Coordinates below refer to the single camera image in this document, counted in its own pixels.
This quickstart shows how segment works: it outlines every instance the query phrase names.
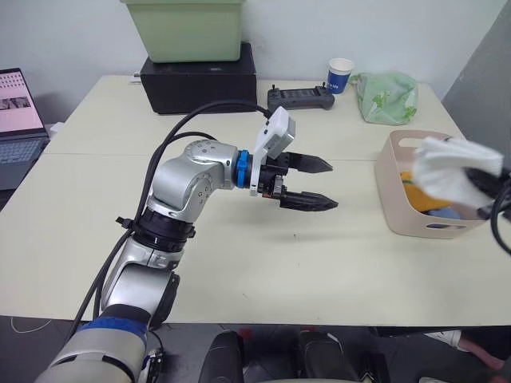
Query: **blue tape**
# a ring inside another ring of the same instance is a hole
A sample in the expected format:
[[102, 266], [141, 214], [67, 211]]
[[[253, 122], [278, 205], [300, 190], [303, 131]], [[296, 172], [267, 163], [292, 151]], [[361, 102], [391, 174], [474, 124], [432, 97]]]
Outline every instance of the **blue tape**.
[[238, 172], [236, 186], [238, 188], [242, 188], [245, 184], [245, 174], [248, 170], [248, 150], [241, 151], [240, 158], [238, 159], [238, 164], [236, 165], [236, 170]]
[[147, 340], [145, 334], [147, 332], [147, 325], [138, 321], [131, 321], [129, 319], [114, 318], [114, 317], [101, 317], [94, 319], [80, 328], [80, 331], [91, 329], [112, 329], [128, 331], [137, 335], [144, 344]]

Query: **laptop keyboard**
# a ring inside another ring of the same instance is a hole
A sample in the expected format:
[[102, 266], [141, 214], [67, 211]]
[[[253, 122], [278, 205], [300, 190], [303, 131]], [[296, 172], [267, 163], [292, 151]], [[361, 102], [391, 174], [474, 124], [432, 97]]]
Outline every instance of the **laptop keyboard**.
[[27, 162], [38, 148], [40, 140], [0, 144], [0, 164]]

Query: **yellow object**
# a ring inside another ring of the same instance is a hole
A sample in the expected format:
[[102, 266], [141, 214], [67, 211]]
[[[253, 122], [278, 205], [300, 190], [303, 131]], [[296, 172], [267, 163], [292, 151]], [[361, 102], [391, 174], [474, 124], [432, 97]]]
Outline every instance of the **yellow object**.
[[442, 209], [449, 207], [452, 203], [443, 199], [435, 199], [425, 194], [417, 185], [414, 184], [411, 172], [401, 173], [402, 186], [405, 188], [406, 196], [410, 205], [415, 210], [423, 212], [429, 210]]

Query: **beige plastic basket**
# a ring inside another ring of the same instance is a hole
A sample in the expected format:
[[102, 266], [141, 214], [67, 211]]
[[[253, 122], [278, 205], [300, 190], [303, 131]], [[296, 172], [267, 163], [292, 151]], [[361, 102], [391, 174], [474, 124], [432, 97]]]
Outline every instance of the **beige plastic basket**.
[[[386, 222], [393, 232], [413, 237], [452, 239], [481, 225], [485, 220], [478, 218], [475, 209], [460, 204], [453, 204], [452, 208], [463, 219], [422, 214], [410, 205], [402, 186], [400, 173], [411, 170], [414, 150], [420, 146], [420, 140], [428, 136], [439, 139], [448, 137], [443, 133], [422, 130], [392, 132], [376, 162], [376, 184]], [[405, 146], [407, 140], [415, 144]]]

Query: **green plastic bag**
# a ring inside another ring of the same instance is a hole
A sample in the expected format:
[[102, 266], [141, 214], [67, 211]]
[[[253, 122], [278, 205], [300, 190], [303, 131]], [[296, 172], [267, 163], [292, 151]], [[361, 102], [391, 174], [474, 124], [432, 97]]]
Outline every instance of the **green plastic bag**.
[[350, 79], [364, 120], [374, 124], [408, 124], [417, 112], [417, 82], [398, 72], [360, 73]]

